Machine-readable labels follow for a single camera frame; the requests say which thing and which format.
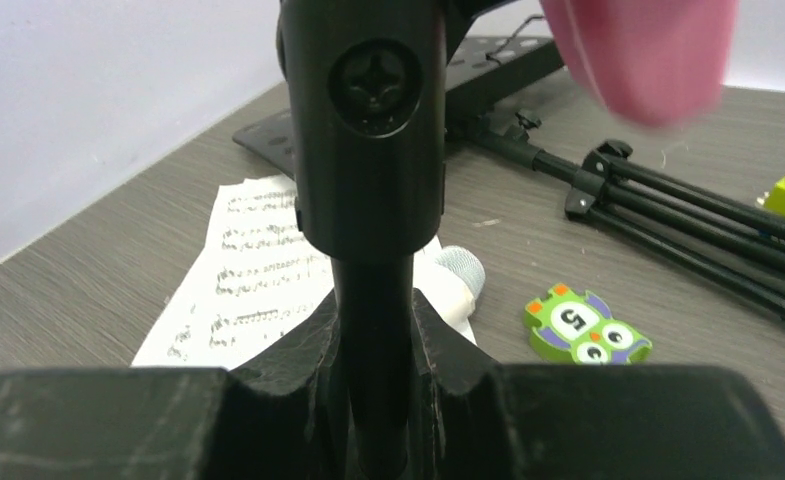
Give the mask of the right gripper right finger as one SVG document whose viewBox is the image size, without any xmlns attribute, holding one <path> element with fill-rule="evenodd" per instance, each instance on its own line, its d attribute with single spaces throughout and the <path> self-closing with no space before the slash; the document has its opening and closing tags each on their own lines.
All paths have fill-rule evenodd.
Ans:
<svg viewBox="0 0 785 480">
<path fill-rule="evenodd" d="M 785 437 L 735 371 L 501 364 L 413 306 L 416 479 L 785 479 Z"/>
</svg>

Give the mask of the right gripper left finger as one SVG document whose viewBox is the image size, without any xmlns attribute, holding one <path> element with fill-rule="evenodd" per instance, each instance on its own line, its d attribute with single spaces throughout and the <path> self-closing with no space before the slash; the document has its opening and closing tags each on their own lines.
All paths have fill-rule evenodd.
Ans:
<svg viewBox="0 0 785 480">
<path fill-rule="evenodd" d="M 341 479 L 336 301 L 233 370 L 0 372 L 0 479 Z"/>
</svg>

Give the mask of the white toy microphone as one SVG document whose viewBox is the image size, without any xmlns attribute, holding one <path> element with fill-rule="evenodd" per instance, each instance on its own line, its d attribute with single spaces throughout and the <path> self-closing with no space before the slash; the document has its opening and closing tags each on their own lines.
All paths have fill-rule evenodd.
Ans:
<svg viewBox="0 0 785 480">
<path fill-rule="evenodd" d="M 456 245 L 444 247 L 434 258 L 442 319 L 472 344 L 477 344 L 470 323 L 486 282 L 483 264 L 471 251 Z"/>
</svg>

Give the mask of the sheet music page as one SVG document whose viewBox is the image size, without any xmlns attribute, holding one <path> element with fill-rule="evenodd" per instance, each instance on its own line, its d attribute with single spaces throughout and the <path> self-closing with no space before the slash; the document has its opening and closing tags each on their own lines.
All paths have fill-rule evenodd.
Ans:
<svg viewBox="0 0 785 480">
<path fill-rule="evenodd" d="M 132 366 L 234 369 L 318 307 L 331 261 L 298 230 L 295 200 L 284 175 L 220 186 L 204 247 Z"/>
</svg>

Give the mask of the black music stand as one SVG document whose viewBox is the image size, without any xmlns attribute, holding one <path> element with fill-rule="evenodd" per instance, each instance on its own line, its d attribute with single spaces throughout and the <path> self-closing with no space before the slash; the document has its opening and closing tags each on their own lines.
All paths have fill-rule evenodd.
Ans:
<svg viewBox="0 0 785 480">
<path fill-rule="evenodd" d="M 785 293 L 740 274 L 693 249 L 624 217 L 625 211 L 685 233 L 731 254 L 785 274 L 785 219 L 665 174 L 633 164 L 631 147 L 608 140 L 581 164 L 531 145 L 539 119 L 518 111 L 504 133 L 489 111 L 499 100 L 563 65 L 557 47 L 542 37 L 472 37 L 454 22 L 447 36 L 446 133 L 502 159 L 566 182 L 566 216 L 607 226 L 704 278 L 736 292 L 785 320 Z"/>
</svg>

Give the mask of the pink toy microphone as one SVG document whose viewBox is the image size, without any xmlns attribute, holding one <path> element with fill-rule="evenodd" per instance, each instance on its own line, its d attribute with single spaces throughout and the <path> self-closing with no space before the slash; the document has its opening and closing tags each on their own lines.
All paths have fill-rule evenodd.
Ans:
<svg viewBox="0 0 785 480">
<path fill-rule="evenodd" d="M 738 2 L 555 0 L 541 6 L 572 78 L 610 113 L 667 128 L 720 101 Z"/>
</svg>

